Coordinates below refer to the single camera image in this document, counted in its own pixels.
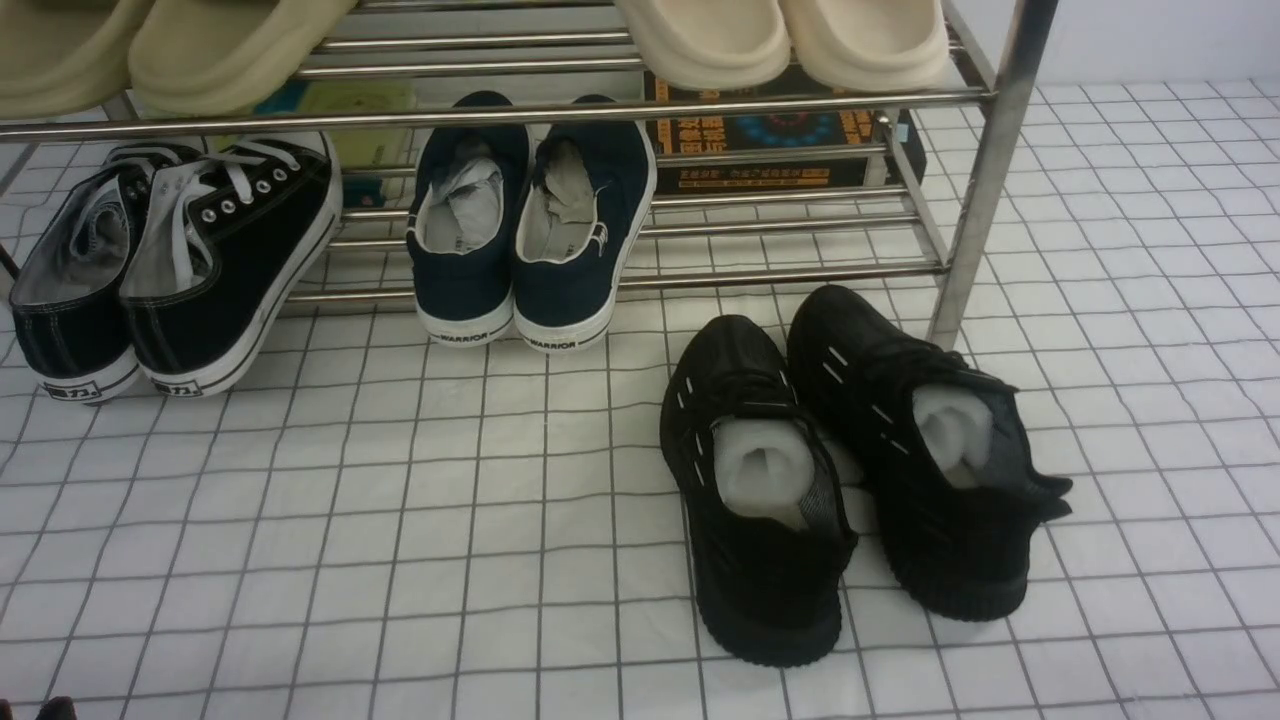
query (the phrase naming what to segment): rack leg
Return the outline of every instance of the rack leg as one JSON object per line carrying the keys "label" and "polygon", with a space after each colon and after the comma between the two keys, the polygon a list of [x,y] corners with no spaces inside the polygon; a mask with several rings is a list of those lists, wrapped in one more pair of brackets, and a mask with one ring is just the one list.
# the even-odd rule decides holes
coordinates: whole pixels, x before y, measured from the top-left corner
{"label": "rack leg", "polygon": [[929,340],[948,350],[955,346],[960,332],[987,234],[996,219],[996,205],[1014,159],[1056,10],[1057,0],[1018,0],[1014,8],[1009,44],[996,77],[997,95],[987,108],[987,123],[965,191],[964,211],[951,243],[950,272],[942,281],[929,324]]}

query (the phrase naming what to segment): white wall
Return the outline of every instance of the white wall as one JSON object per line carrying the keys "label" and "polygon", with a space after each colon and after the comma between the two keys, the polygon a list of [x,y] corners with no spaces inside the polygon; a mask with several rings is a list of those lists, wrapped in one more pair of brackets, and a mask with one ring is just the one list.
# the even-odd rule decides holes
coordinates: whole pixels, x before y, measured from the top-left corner
{"label": "white wall", "polygon": [[[1014,0],[954,1],[997,61]],[[1042,82],[1253,77],[1280,77],[1276,0],[1060,0],[1041,69]]]}

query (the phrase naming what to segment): shoe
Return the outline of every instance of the shoe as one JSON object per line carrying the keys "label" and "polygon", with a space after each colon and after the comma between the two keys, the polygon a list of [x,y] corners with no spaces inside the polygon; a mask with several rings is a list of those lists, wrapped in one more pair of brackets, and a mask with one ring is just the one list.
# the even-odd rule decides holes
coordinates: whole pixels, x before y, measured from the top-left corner
{"label": "shoe", "polygon": [[763,85],[791,61],[778,0],[614,0],[649,69],[685,90]]}
{"label": "shoe", "polygon": [[[612,100],[576,100],[602,102]],[[550,128],[538,147],[516,231],[516,328],[530,346],[566,352],[604,336],[657,184],[644,123]]]}
{"label": "shoe", "polygon": [[248,370],[337,229],[342,170],[321,133],[262,135],[163,170],[155,187],[120,302],[156,389],[214,395]]}
{"label": "shoe", "polygon": [[800,305],[787,361],[801,402],[861,465],[906,592],[956,620],[1016,610],[1032,533],[1071,512],[1071,480],[1032,466],[1016,389],[837,286]]}
{"label": "shoe", "polygon": [[785,0],[782,13],[805,72],[832,87],[922,90],[951,63],[942,0]]}
{"label": "shoe", "polygon": [[116,292],[142,238],[152,178],[202,141],[111,151],[58,209],[9,293],[18,343],[54,400],[97,404],[138,378]]}
{"label": "shoe", "polygon": [[357,0],[157,0],[129,49],[133,90],[191,115],[246,111],[280,88]]}
{"label": "shoe", "polygon": [[[497,92],[454,108],[511,106]],[[436,128],[417,164],[408,217],[417,315],[431,340],[472,347],[511,327],[511,252],[529,174],[524,126]]]}
{"label": "shoe", "polygon": [[764,331],[726,315],[694,336],[663,398],[660,443],[716,642],[774,667],[827,655],[858,537],[831,456]]}
{"label": "shoe", "polygon": [[123,92],[151,3],[0,0],[0,119],[65,115]]}

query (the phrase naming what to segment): black knit sneaker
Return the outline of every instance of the black knit sneaker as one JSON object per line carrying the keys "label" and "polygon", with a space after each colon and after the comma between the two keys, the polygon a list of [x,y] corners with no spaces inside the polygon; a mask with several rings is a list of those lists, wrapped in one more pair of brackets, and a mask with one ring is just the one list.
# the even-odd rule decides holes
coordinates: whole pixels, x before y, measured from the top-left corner
{"label": "black knit sneaker", "polygon": [[[724,650],[776,667],[813,662],[836,644],[837,583],[858,542],[835,465],[785,368],[751,320],[717,318],[680,359],[660,423],[662,454],[689,511],[703,621]],[[787,471],[796,466],[785,462],[787,441],[804,471]],[[771,447],[783,448],[780,457],[767,457]],[[731,450],[741,462],[726,460]],[[787,501],[750,496],[742,480],[753,462],[755,471],[783,469],[772,489],[790,486],[781,488]]]}
{"label": "black knit sneaker", "polygon": [[155,187],[120,302],[156,389],[214,395],[248,370],[337,231],[337,152],[319,132],[248,136],[157,173]]}
{"label": "black knit sneaker", "polygon": [[[1032,466],[1016,388],[908,336],[837,286],[800,306],[787,355],[801,401],[861,465],[884,553],[906,592],[956,620],[1016,610],[1032,533],[1071,512],[1061,498],[1071,480]],[[931,411],[922,404],[952,418],[922,415]],[[934,421],[951,419],[957,424]],[[950,457],[951,469],[943,473],[936,457]]]}
{"label": "black knit sneaker", "polygon": [[54,400],[104,402],[140,377],[116,291],[147,219],[151,181],[204,141],[116,147],[72,188],[9,295],[18,343]]}

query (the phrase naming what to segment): sneaker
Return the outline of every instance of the sneaker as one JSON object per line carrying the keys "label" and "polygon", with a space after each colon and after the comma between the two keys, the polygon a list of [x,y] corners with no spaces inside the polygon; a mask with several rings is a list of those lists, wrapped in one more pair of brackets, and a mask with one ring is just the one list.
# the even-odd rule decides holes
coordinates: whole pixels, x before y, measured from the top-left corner
{"label": "sneaker", "polygon": [[[480,91],[454,106],[509,105]],[[484,345],[511,325],[511,247],[530,146],[524,126],[492,126],[438,128],[422,150],[407,240],[417,315],[439,343]]]}
{"label": "sneaker", "polygon": [[27,364],[54,400],[102,402],[137,379],[116,291],[142,237],[152,178],[202,150],[201,141],[113,150],[36,242],[9,307]]}
{"label": "sneaker", "polygon": [[604,334],[657,183],[644,123],[552,127],[516,231],[516,328],[529,345],[563,352]]}
{"label": "sneaker", "polygon": [[338,227],[342,172],[321,133],[250,136],[156,174],[120,287],[138,361],[175,397],[238,380]]}
{"label": "sneaker", "polygon": [[956,620],[1016,610],[1032,533],[1071,512],[1071,480],[1032,466],[1018,391],[837,286],[801,304],[787,355],[801,401],[861,465],[906,592]]}
{"label": "sneaker", "polygon": [[769,336],[740,315],[708,323],[671,378],[660,438],[689,514],[698,609],[716,642],[777,667],[827,655],[858,537]]}

